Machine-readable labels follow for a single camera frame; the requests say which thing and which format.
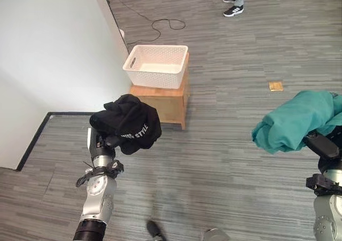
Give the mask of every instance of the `power cord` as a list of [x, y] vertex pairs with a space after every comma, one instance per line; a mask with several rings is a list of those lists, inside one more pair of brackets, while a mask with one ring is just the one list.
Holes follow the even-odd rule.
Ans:
[[[133, 12], [135, 12], [136, 14], [138, 14], [139, 16], [141, 16], [141, 17], [143, 17], [144, 19], [146, 19], [147, 21], [151, 22], [151, 27], [152, 27], [152, 29], [155, 30], [156, 32], [158, 32], [158, 36], [157, 36], [156, 38], [152, 39], [152, 40], [137, 40], [137, 41], [134, 41], [134, 42], [129, 42], [129, 43], [127, 43], [128, 45], [135, 44], [135, 43], [138, 43], [138, 42], [154, 42], [154, 41], [156, 41], [157, 39], [159, 39], [159, 37], [161, 36], [161, 31], [160, 31], [159, 29], [157, 29], [157, 28], [154, 27], [154, 24], [157, 23], [157, 22], [168, 21], [169, 27], [170, 27], [170, 29], [172, 29], [172, 30], [182, 30], [182, 29], [184, 29], [184, 28], [186, 27], [186, 23], [185, 23], [184, 21], [182, 21], [182, 20], [179, 20], [179, 19], [162, 18], [162, 19], [157, 19], [157, 20], [151, 20], [151, 19], [149, 19], [148, 17], [146, 17], [145, 15], [142, 15], [142, 14], [140, 14], [139, 12], [137, 12], [136, 10], [134, 10], [134, 9], [132, 9], [131, 7], [127, 6], [122, 0], [119, 0], [119, 1], [120, 1], [126, 8], [132, 10]], [[171, 25], [171, 21], [178, 21], [178, 22], [182, 23], [183, 26], [180, 27], [180, 28], [174, 28], [174, 27], [172, 27], [172, 25]]]

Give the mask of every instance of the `green towel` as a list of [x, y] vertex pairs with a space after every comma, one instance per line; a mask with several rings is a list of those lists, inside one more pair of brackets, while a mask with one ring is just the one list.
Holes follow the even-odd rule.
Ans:
[[269, 153], [302, 149], [312, 130], [324, 136], [342, 126], [342, 96], [328, 91], [301, 91], [267, 114], [252, 131], [253, 142]]

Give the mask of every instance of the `plastic laundry basket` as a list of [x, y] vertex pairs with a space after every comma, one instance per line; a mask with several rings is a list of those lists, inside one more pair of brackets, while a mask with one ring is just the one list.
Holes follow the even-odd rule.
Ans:
[[123, 69], [134, 85], [178, 89], [187, 52], [182, 45], [136, 45]]

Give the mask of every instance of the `black cloth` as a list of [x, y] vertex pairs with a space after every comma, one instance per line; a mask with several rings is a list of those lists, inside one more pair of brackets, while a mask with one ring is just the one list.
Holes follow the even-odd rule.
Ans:
[[90, 117], [90, 124], [103, 139], [118, 137], [122, 153], [149, 149], [160, 137], [157, 110], [137, 97], [126, 94], [115, 102], [104, 104], [104, 107], [106, 110]]

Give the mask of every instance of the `wooden stool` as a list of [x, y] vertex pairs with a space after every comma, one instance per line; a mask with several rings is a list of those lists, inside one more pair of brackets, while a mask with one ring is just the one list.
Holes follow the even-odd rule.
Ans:
[[180, 123], [185, 130], [186, 106], [190, 97], [189, 53], [185, 59], [185, 72], [179, 89], [160, 89], [132, 85], [130, 92], [142, 102], [157, 109], [160, 122]]

